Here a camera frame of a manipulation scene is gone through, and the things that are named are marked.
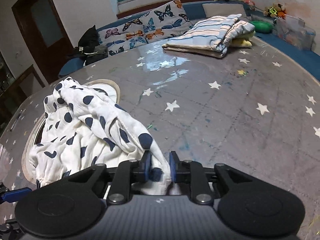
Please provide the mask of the orange yellow plush toys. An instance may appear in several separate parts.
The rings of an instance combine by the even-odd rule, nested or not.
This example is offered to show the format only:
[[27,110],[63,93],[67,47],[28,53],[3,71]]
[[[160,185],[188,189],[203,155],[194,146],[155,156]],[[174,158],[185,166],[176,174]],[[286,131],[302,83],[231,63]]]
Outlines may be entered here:
[[273,3],[270,7],[265,7],[264,10],[265,17],[271,18],[282,18],[285,19],[286,16],[286,7],[280,3]]

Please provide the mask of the black bag pile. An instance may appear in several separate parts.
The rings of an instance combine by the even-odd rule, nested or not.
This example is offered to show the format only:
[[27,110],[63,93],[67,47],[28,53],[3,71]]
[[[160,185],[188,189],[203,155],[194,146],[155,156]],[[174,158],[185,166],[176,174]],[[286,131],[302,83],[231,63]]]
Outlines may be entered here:
[[78,46],[73,49],[73,57],[81,59],[86,66],[108,57],[108,48],[100,44],[95,25],[82,35]]

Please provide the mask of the dark wooden side table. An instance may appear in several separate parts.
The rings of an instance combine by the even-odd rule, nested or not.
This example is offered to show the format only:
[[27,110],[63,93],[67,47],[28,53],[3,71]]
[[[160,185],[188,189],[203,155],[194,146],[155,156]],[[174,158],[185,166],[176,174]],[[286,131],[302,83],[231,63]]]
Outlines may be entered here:
[[1,124],[7,124],[12,117],[11,111],[9,111],[5,105],[5,101],[9,98],[13,98],[16,101],[16,104],[21,105],[27,98],[26,94],[20,88],[20,85],[29,75],[33,75],[42,88],[46,86],[33,65],[27,68],[19,77],[15,79],[13,83],[11,83],[5,90],[1,92]]

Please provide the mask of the large butterfly pillow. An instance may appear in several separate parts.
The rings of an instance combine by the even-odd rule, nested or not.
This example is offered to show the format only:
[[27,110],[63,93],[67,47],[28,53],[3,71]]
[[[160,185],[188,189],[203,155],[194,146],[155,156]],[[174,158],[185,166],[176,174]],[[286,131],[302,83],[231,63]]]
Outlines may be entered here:
[[157,7],[139,19],[148,43],[181,36],[193,26],[180,0]]

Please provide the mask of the round induction cooktop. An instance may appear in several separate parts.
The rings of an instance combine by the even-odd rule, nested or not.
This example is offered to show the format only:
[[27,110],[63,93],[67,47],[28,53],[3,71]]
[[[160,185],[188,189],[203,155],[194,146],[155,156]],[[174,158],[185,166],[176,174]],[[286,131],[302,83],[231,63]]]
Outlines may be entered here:
[[[91,88],[106,88],[108,93],[111,92],[110,97],[114,102],[119,103],[120,101],[120,88],[112,80],[97,79],[97,80],[89,81],[84,85],[89,86]],[[34,185],[36,184],[36,178],[34,174],[35,168],[33,168],[33,166],[29,163],[29,153],[33,148],[33,145],[35,145],[38,142],[38,139],[40,139],[45,122],[46,122],[46,118],[45,118],[45,114],[43,113],[37,119],[33,129],[29,133],[26,145],[23,150],[22,158],[21,158],[21,161],[22,161],[21,166],[22,166],[23,174],[26,180]]]

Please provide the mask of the white navy polka-dot garment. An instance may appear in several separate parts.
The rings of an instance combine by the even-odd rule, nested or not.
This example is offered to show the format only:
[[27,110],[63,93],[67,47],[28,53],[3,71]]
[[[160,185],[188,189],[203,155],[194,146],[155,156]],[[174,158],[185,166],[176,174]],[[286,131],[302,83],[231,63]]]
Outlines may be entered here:
[[29,154],[38,187],[96,164],[117,167],[151,152],[151,173],[135,190],[144,194],[180,194],[170,166],[147,128],[120,107],[106,89],[81,85],[68,77],[43,101],[46,122],[41,141]]

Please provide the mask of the clear plastic storage box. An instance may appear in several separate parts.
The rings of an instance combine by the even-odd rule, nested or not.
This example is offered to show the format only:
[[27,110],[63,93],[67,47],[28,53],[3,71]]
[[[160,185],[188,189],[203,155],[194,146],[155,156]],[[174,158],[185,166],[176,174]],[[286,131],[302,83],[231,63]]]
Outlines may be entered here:
[[276,19],[277,36],[300,50],[311,50],[315,30],[305,25],[305,22],[290,15],[284,19]]

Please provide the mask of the dark wooden door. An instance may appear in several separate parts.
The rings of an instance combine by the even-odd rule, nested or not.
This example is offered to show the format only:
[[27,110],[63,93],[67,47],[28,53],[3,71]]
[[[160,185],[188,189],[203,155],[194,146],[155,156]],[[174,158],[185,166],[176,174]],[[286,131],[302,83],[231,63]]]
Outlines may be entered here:
[[53,0],[18,0],[12,12],[40,72],[48,83],[56,81],[73,46]]

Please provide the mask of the pen on table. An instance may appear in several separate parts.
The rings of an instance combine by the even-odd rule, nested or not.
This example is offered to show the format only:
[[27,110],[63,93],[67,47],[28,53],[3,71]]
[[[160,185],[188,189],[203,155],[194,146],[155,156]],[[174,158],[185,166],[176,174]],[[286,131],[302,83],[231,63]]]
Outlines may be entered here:
[[18,115],[17,115],[17,117],[16,117],[16,119],[14,120],[14,122],[13,122],[13,124],[12,124],[12,126],[10,127],[10,132],[12,132],[13,131],[13,129],[15,128],[15,126],[16,126],[16,124],[17,124],[17,122],[18,122],[18,120],[19,120],[19,118],[21,117],[21,115],[24,113],[24,109],[22,109],[22,110],[20,110],[19,111],[19,113],[18,113]]

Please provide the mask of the folded striped blanket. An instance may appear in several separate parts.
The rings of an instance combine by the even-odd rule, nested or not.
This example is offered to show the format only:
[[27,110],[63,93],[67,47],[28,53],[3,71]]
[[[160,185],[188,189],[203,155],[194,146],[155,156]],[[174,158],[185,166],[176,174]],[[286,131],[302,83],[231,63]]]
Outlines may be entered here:
[[183,35],[170,38],[162,48],[221,59],[227,54],[232,39],[255,31],[254,25],[240,17],[241,14],[237,14],[201,20]]

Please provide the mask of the green round toy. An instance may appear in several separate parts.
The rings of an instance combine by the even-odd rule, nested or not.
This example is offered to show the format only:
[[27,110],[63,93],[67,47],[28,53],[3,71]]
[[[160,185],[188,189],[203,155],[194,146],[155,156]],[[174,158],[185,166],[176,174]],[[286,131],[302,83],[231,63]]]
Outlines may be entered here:
[[268,22],[263,21],[251,21],[251,24],[254,25],[255,31],[257,33],[269,34],[272,33],[273,25]]

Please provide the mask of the yellow cloth under blanket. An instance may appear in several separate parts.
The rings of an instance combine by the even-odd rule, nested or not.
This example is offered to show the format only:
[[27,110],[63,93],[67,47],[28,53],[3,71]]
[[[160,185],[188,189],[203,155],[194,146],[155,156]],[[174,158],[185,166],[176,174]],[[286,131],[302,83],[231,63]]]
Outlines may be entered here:
[[234,48],[251,48],[252,42],[250,39],[255,35],[255,31],[240,35],[237,38],[232,39],[229,46]]

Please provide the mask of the pink plush toy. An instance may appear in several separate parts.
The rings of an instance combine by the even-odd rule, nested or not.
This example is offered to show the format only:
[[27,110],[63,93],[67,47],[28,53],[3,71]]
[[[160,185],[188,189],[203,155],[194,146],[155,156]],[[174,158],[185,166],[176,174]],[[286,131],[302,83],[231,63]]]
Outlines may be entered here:
[[255,3],[252,0],[239,0],[243,3],[246,3],[251,10],[255,10]]

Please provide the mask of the small butterfly pillow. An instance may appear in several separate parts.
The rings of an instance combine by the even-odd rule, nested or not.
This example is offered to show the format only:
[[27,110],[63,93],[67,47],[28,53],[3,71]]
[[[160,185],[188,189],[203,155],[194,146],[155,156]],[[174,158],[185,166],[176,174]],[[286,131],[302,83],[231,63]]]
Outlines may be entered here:
[[107,46],[108,56],[131,50],[148,42],[144,35],[143,23],[136,18],[117,27],[107,28],[98,32],[99,42]]

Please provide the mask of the beige cushion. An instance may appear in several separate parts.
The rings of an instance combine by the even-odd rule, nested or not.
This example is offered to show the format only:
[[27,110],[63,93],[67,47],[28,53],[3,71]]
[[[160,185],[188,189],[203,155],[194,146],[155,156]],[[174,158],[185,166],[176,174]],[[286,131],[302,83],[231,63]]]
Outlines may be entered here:
[[204,3],[202,5],[207,18],[213,16],[229,16],[241,14],[246,17],[246,12],[242,4],[229,3]]

